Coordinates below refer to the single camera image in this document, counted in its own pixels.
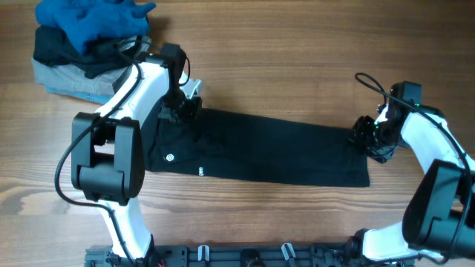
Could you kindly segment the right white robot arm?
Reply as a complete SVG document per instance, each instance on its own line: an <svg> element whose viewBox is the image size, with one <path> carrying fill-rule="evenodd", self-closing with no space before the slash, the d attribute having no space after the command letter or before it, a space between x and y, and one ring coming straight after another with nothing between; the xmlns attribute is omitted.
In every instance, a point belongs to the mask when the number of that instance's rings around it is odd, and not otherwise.
<svg viewBox="0 0 475 267"><path fill-rule="evenodd" d="M379 116L360 117L350 142L385 163L399 147L411 148L424 172L401 222L361 230L348 244L351 260L395 264L426 258L444 264L474 258L474 160L448 129L445 116L422 104L422 86L394 84L383 94Z"/></svg>

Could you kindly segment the black t-shirt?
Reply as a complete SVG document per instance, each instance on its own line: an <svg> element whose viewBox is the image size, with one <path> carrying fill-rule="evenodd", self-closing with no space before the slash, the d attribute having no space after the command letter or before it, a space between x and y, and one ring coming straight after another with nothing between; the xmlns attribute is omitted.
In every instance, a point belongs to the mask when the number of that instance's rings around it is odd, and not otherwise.
<svg viewBox="0 0 475 267"><path fill-rule="evenodd" d="M171 123L150 114L141 127L145 168L204 177L364 188L367 158L344 128L203 109Z"/></svg>

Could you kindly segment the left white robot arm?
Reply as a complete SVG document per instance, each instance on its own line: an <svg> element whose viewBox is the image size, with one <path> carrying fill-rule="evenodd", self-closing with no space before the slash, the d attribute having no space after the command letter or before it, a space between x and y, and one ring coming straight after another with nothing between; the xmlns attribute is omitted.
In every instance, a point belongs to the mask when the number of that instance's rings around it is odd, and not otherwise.
<svg viewBox="0 0 475 267"><path fill-rule="evenodd" d="M71 183L85 206L100 209L113 245L104 263L111 266L158 266L151 232L145 226L138 194L145 176L141 127L149 116L188 122L201 107L201 81L190 79L178 44L159 53L141 52L119 84L117 94L94 113L73 119Z"/></svg>

